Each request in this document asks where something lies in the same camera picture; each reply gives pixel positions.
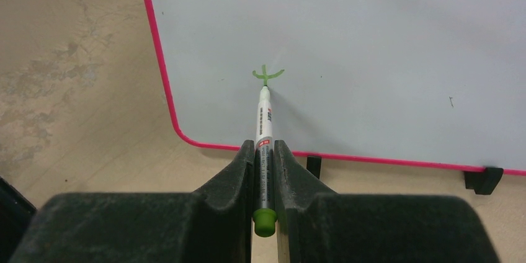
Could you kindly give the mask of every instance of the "whiteboard marker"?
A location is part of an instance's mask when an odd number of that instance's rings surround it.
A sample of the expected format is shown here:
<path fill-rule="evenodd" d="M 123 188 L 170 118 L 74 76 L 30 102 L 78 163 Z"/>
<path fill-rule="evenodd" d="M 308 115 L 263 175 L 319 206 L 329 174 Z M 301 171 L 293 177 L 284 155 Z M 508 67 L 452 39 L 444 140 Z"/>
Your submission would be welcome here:
<path fill-rule="evenodd" d="M 256 132 L 256 170 L 254 174 L 254 232 L 261 237 L 276 232 L 276 211 L 274 200 L 274 163 L 272 141 L 272 107 L 270 91 L 263 86 L 259 93 Z"/>

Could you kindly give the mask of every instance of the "green marker cap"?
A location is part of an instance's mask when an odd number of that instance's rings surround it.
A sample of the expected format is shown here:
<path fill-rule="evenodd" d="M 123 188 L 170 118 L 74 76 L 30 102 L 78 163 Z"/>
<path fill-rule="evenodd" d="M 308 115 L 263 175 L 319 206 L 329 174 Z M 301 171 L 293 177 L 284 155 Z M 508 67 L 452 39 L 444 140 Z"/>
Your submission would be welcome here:
<path fill-rule="evenodd" d="M 276 232 L 276 212 L 269 208 L 254 211 L 254 232 L 259 237 L 270 237 Z"/>

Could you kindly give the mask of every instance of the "white board surface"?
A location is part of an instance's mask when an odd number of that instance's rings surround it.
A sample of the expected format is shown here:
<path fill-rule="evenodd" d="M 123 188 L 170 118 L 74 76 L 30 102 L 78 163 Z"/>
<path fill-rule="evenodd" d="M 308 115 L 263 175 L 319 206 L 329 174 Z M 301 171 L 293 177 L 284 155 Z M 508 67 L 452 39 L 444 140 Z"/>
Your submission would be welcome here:
<path fill-rule="evenodd" d="M 185 136 L 526 171 L 526 0 L 151 0 Z"/>

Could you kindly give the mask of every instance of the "pink whiteboard frame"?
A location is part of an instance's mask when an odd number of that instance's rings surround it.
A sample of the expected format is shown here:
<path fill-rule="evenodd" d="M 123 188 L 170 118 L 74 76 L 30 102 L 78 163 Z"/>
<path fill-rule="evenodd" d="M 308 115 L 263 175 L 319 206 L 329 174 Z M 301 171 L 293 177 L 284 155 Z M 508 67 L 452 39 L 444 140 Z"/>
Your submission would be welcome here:
<path fill-rule="evenodd" d="M 195 141 L 189 138 L 181 131 L 181 128 L 179 127 L 179 123 L 177 122 L 176 108 L 174 105 L 174 99 L 172 97 L 172 91 L 170 88 L 170 80 L 168 79 L 168 74 L 166 72 L 166 64 L 164 62 L 163 48 L 161 46 L 161 38 L 159 37 L 159 30 L 157 27 L 157 22 L 155 20 L 155 10 L 153 9 L 152 0 L 145 0 L 145 6 L 146 6 L 146 13 L 148 15 L 149 26 L 151 29 L 151 35 L 153 38 L 153 44 L 155 46 L 155 53 L 157 55 L 157 60 L 159 62 L 159 69 L 161 70 L 161 79 L 163 80 L 164 92 L 166 93 L 168 109 L 170 111 L 172 124 L 174 126 L 176 133 L 181 137 L 181 139 L 186 141 L 188 144 L 196 146 L 196 147 L 226 149 L 226 150 L 235 150 L 235 151 L 238 150 L 239 146 L 235 146 L 235 145 L 221 145 L 221 144 L 198 142 L 198 141 Z M 313 152 L 307 152 L 307 151 L 293 151 L 293 154 L 295 156 L 320 156 L 326 159 L 338 159 L 338 160 L 344 160 L 344 161 L 394 164 L 394 165 L 405 165 L 405 166 L 414 166 L 414 167 L 431 167 L 431 168 L 454 169 L 454 170 L 473 171 L 473 172 L 481 172 L 484 170 L 484 167 L 476 167 L 476 166 L 433 163 L 433 162 L 423 162 L 423 161 L 408 161 L 408 160 L 403 160 L 403 159 L 370 158 L 370 157 L 365 157 L 365 156 L 348 156 L 344 154 L 313 153 Z M 514 170 L 514 169 L 504 169 L 504 173 L 510 174 L 510 175 L 526 176 L 526 171 Z"/>

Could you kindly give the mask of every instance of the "concrete floor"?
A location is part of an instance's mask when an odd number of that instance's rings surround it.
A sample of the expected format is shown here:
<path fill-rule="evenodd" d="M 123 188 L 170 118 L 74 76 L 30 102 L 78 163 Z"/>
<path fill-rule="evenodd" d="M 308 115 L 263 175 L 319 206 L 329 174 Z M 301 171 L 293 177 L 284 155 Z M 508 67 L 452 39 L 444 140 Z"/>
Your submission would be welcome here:
<path fill-rule="evenodd" d="M 233 157 L 173 131 L 143 0 L 0 0 L 0 18 L 0 175 L 35 206 L 61 192 L 187 192 Z M 321 174 L 341 193 L 457 195 L 503 262 L 526 261 L 526 177 L 488 197 L 458 171 L 325 161 Z M 253 258 L 276 262 L 275 236 L 255 237 Z"/>

